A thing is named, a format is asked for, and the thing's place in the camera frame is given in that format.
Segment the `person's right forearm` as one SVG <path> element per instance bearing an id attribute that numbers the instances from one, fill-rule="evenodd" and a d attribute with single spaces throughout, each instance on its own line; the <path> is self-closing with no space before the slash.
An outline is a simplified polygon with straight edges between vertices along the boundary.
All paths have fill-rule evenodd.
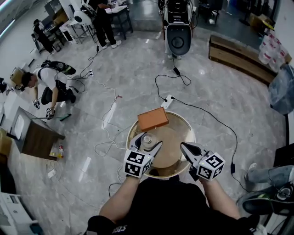
<path id="1" fill-rule="evenodd" d="M 208 181 L 200 178 L 199 180 L 203 185 L 205 195 L 211 208 L 231 218 L 241 218 L 236 203 L 223 190 L 222 186 L 216 179 Z"/>

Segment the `ceiling tube light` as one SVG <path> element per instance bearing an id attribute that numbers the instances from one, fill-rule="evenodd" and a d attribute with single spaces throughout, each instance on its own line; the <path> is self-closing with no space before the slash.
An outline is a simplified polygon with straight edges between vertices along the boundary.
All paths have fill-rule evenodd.
<path id="1" fill-rule="evenodd" d="M 8 26 L 2 31 L 2 33 L 0 34 L 0 40 L 5 36 L 5 34 L 10 30 L 11 26 L 14 24 L 16 20 L 13 19 Z"/>

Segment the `white round backpack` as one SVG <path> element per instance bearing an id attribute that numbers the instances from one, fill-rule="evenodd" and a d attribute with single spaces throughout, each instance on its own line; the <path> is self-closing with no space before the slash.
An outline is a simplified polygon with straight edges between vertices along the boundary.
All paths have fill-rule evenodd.
<path id="1" fill-rule="evenodd" d="M 74 12 L 74 19 L 81 25 L 91 25 L 93 12 L 91 6 L 88 5 L 88 0 L 83 1 L 80 10 Z"/>

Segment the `black metal frame cabinet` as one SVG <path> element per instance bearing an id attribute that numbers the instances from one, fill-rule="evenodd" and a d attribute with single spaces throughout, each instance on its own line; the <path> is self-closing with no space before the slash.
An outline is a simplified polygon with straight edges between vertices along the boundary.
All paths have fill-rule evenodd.
<path id="1" fill-rule="evenodd" d="M 294 111 L 285 115 L 286 145 L 276 149 L 274 167 L 294 165 Z"/>

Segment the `green-headed broom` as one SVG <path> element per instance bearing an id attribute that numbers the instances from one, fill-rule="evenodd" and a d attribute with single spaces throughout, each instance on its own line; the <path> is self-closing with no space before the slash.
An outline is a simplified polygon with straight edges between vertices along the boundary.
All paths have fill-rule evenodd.
<path id="1" fill-rule="evenodd" d="M 67 118 L 69 118 L 72 114 L 67 114 L 65 116 L 62 116 L 62 117 L 58 117 L 58 116 L 52 116 L 52 117 L 36 117 L 36 118 L 31 118 L 32 120 L 51 120 L 51 119 L 54 119 L 54 118 L 57 118 L 59 121 L 63 121 Z"/>

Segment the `white tray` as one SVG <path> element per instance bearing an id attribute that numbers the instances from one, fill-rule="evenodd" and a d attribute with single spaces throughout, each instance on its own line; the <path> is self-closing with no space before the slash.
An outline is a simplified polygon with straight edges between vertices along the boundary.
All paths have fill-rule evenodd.
<path id="1" fill-rule="evenodd" d="M 13 127 L 13 135 L 16 137 L 17 140 L 21 138 L 23 129 L 24 129 L 25 121 L 21 114 L 19 114 L 16 118 L 14 127 Z"/>

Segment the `translucent grey bin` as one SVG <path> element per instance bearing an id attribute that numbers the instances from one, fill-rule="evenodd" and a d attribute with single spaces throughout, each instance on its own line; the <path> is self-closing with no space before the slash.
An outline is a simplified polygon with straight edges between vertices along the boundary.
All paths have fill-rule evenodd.
<path id="1" fill-rule="evenodd" d="M 294 110 L 294 68 L 282 65 L 277 76 L 268 87 L 270 106 L 282 115 Z"/>

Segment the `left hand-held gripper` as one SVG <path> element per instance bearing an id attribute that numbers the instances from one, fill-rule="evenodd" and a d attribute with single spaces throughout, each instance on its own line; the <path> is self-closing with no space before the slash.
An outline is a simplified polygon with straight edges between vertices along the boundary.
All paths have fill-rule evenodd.
<path id="1" fill-rule="evenodd" d="M 141 146 L 141 138 L 146 132 L 136 135 L 130 141 L 130 150 L 126 150 L 124 156 L 124 173 L 128 176 L 141 178 L 143 174 L 150 168 L 153 158 L 160 151 L 163 142 L 155 144 L 150 150 L 144 149 L 144 154 L 138 152 Z"/>

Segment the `stack of clear water jugs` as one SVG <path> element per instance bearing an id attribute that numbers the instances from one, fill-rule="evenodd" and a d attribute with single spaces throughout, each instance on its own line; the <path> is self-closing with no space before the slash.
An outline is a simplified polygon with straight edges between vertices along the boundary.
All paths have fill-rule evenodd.
<path id="1" fill-rule="evenodd" d="M 287 49 L 273 32 L 263 37 L 259 50 L 258 59 L 276 73 L 281 69 L 282 65 L 290 63 L 292 60 Z"/>

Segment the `white printer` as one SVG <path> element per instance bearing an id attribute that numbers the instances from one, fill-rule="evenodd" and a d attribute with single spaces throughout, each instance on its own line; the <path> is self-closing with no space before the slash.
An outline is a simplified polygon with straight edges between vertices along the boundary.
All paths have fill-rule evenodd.
<path id="1" fill-rule="evenodd" d="M 21 196 L 0 192 L 0 229 L 5 235 L 34 235 L 33 220 L 21 203 Z"/>

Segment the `small clear bottle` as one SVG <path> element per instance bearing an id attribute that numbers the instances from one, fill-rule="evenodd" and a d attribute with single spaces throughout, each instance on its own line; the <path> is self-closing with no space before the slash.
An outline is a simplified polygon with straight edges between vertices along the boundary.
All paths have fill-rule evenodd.
<path id="1" fill-rule="evenodd" d="M 151 150 L 159 142 L 156 135 L 152 133 L 145 133 L 141 137 L 141 146 L 140 150 Z"/>

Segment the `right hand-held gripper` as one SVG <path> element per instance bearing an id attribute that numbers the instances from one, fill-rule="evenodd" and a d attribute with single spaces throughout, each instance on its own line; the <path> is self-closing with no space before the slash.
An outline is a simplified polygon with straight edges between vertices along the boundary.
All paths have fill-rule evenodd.
<path id="1" fill-rule="evenodd" d="M 226 163 L 218 153 L 207 152 L 202 145 L 194 142 L 181 142 L 180 150 L 191 163 L 189 174 L 195 181 L 199 178 L 212 181 Z"/>

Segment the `wooden step platform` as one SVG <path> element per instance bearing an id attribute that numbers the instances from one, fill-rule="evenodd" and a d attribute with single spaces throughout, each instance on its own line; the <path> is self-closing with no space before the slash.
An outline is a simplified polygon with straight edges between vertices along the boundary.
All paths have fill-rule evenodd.
<path id="1" fill-rule="evenodd" d="M 249 75 L 269 85 L 277 73 L 258 59 L 258 54 L 234 42 L 211 35 L 209 59 Z"/>

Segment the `grey metal table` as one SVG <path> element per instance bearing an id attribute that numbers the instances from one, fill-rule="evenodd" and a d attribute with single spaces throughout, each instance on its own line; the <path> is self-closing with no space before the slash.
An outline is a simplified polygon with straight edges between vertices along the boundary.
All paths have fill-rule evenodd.
<path id="1" fill-rule="evenodd" d="M 127 6 L 110 6 L 106 7 L 104 5 L 105 11 L 109 16 L 111 21 L 111 27 L 114 33 L 119 33 L 119 35 L 126 40 L 127 33 L 133 33 L 133 27 Z"/>

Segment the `person's black shirt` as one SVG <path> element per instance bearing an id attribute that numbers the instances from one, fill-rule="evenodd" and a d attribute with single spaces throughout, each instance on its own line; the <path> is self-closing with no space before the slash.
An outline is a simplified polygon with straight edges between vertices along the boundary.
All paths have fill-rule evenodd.
<path id="1" fill-rule="evenodd" d="M 203 185 L 148 178 L 122 220 L 93 216 L 84 235 L 253 235 L 258 223 L 258 216 L 234 219 L 211 208 Z"/>

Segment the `dark wooden side table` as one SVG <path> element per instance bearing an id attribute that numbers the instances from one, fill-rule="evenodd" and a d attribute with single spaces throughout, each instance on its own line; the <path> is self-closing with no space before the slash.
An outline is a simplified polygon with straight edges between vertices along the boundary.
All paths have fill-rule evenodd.
<path id="1" fill-rule="evenodd" d="M 25 125 L 21 138 L 17 140 L 13 135 L 13 127 L 19 114 L 23 116 Z M 65 136 L 54 131 L 44 121 L 32 120 L 31 118 L 35 118 L 35 116 L 19 107 L 7 136 L 14 139 L 20 153 L 56 161 L 57 158 L 50 156 L 51 149 L 53 144 L 58 140 L 64 140 Z"/>

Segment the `orange flat box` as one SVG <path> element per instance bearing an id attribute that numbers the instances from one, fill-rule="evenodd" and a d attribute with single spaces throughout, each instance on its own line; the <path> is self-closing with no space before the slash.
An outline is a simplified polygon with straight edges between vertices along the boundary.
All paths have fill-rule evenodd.
<path id="1" fill-rule="evenodd" d="M 142 132 L 147 132 L 169 123 L 169 119 L 163 107 L 139 114 L 137 118 L 138 125 Z"/>

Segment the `cardboard box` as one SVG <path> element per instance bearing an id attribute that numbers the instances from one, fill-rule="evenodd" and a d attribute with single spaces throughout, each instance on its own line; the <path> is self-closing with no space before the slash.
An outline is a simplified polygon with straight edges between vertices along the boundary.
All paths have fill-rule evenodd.
<path id="1" fill-rule="evenodd" d="M 0 154 L 8 157 L 11 150 L 11 138 L 6 134 L 7 132 L 0 127 Z"/>
<path id="2" fill-rule="evenodd" d="M 250 29 L 256 33 L 264 33 L 267 29 L 274 30 L 273 21 L 264 14 L 257 16 L 253 13 L 249 16 Z"/>
<path id="3" fill-rule="evenodd" d="M 24 74 L 24 71 L 19 68 L 15 67 L 12 71 L 12 74 L 10 75 L 10 80 L 14 87 L 20 88 L 22 86 L 22 76 Z"/>

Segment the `person's left forearm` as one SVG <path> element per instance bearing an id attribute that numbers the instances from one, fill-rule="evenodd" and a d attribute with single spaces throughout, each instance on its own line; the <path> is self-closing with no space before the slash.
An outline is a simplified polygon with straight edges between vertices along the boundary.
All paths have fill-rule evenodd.
<path id="1" fill-rule="evenodd" d="M 99 215 L 114 223 L 122 220 L 129 212 L 140 178 L 128 176 L 116 193 L 102 206 Z"/>

